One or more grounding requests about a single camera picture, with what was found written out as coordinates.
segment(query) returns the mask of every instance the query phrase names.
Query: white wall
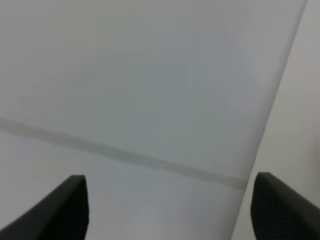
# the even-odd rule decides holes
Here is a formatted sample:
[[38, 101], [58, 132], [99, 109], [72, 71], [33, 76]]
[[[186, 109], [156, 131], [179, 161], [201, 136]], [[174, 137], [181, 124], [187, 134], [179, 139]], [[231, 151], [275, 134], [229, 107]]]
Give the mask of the white wall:
[[[304, 3], [2, 0], [0, 119], [241, 182], [254, 161]], [[0, 130], [5, 128], [0, 121]], [[34, 146], [28, 138], [19, 139], [14, 141], [26, 142], [29, 161], [19, 160], [25, 154], [17, 144], [19, 150], [8, 153], [2, 169], [14, 171], [24, 164], [15, 170], [17, 178], [11, 175], [21, 181], [15, 186], [19, 198], [22, 186], [41, 187], [33, 187], [39, 192], [37, 197], [29, 196], [28, 204], [17, 202], [21, 208], [8, 219], [27, 210], [45, 189], [49, 191], [70, 173], [83, 172], [92, 186], [90, 194], [99, 196], [92, 197], [92, 225], [103, 218], [112, 226], [91, 226], [99, 231], [90, 239], [101, 239], [105, 228], [114, 238], [125, 239], [129, 235], [121, 235], [115, 226], [129, 222], [133, 225], [125, 232], [137, 231], [138, 239], [144, 233], [134, 225], [135, 217], [141, 219], [139, 223], [154, 223], [155, 233], [146, 234], [159, 239], [185, 239], [189, 231], [197, 239], [201, 235], [224, 240], [230, 235], [241, 190], [212, 180], [111, 163], [108, 157], [76, 150], [62, 154], [67, 151], [63, 146], [42, 150], [39, 145], [44, 143]], [[114, 171], [123, 178], [111, 177], [108, 166], [114, 164], [121, 165]], [[132, 203], [115, 203], [127, 213], [98, 214], [110, 195], [115, 202], [132, 199]], [[138, 210], [144, 205], [152, 205], [146, 216]], [[119, 222], [113, 222], [118, 215]]]

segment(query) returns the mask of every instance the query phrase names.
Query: wall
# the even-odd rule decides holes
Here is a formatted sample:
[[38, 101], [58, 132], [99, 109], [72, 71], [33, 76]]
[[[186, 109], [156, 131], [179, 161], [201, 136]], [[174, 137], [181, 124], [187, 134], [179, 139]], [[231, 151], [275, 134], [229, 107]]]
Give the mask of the wall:
[[1, 164], [38, 191], [7, 219], [81, 172], [90, 239], [228, 239], [304, 4], [1, 1]]

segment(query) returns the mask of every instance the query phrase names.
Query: white surface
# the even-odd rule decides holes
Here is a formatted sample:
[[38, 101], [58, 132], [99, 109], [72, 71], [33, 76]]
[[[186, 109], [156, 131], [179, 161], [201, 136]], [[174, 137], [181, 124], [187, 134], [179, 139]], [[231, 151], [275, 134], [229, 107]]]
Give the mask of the white surface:
[[308, 0], [250, 176], [233, 240], [255, 240], [254, 180], [271, 172], [320, 207], [320, 1]]
[[2, 0], [0, 117], [248, 176], [303, 0]]
[[87, 178], [87, 240], [226, 240], [242, 191], [0, 133], [0, 229], [71, 174]]

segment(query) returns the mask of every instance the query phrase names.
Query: gray line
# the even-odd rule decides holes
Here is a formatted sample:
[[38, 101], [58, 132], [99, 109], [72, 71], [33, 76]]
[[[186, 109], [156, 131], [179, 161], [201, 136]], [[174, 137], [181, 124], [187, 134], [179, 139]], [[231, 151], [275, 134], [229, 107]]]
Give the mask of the gray line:
[[247, 181], [243, 178], [210, 173], [191, 166], [185, 166], [135, 152], [121, 150], [112, 146], [80, 139], [64, 133], [32, 127], [1, 117], [0, 131], [16, 136], [35, 138], [50, 144], [73, 148], [129, 164], [144, 166], [151, 169], [165, 170], [174, 174], [199, 179], [202, 181], [217, 182], [236, 189], [245, 189], [247, 184]]

